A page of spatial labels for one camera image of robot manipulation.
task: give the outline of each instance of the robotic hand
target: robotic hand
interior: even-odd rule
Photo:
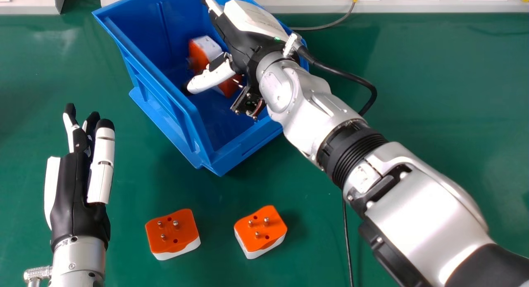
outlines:
[[[108,204],[114,173],[114,124],[92,112],[79,127],[73,104],[62,115],[70,153],[50,157],[44,208],[51,229],[53,266],[24,272],[28,287],[103,286],[110,240]]]
[[[363,220],[361,236],[400,285],[529,286],[529,260],[495,244],[472,197],[370,128],[324,79],[298,65],[298,55],[315,67],[344,72],[314,59],[299,35],[288,37],[256,5],[204,2],[228,46],[227,63],[248,80],[231,109],[255,119],[266,105],[287,140],[342,189]],[[216,73],[208,72],[193,80],[207,76],[202,83],[217,84]]]

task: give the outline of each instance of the green table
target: green table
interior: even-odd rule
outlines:
[[[108,214],[108,286],[346,286],[340,191],[278,137],[226,176],[195,170],[127,96],[121,55],[91,10],[67,0],[55,17],[0,17],[0,274],[23,285],[26,268],[51,263],[43,215],[46,159],[68,152],[61,112],[76,103],[116,125]],[[315,25],[337,15],[280,16]],[[303,33],[315,56],[374,82],[366,118],[474,196],[507,249],[529,255],[527,14],[358,14]],[[367,90],[334,76],[333,92],[360,108]],[[283,245],[246,260],[233,224],[274,204],[288,225]],[[144,224],[191,208],[202,245],[159,262]],[[395,286],[358,238],[349,211],[357,286]]]

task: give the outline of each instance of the blue crate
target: blue crate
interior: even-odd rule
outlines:
[[[119,46],[134,83],[130,97],[195,168],[222,176],[282,129],[266,110],[257,122],[235,115],[230,106],[236,95],[227,99],[209,90],[186,97],[180,91],[192,77],[189,39],[209,35],[227,50],[200,1],[121,0],[93,14]],[[308,64],[302,61],[302,67]]]

